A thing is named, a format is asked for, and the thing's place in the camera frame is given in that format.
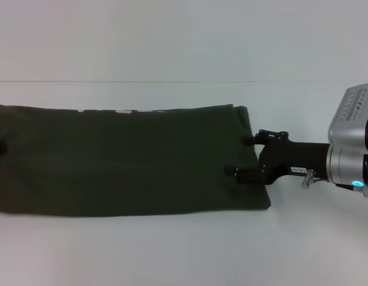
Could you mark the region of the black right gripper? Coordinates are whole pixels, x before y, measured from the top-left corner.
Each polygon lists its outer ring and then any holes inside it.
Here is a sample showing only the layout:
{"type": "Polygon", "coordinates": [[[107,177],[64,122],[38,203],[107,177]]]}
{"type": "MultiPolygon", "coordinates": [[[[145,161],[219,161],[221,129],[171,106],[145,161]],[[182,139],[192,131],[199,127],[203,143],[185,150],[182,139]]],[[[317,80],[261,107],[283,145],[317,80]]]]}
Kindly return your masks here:
{"type": "Polygon", "coordinates": [[[327,152],[329,144],[293,142],[286,131],[273,132],[261,129],[254,136],[242,136],[244,146],[264,145],[258,163],[259,168],[223,167],[225,175],[238,184],[271,185],[282,176],[306,176],[308,170],[314,177],[327,179],[327,152]]]}

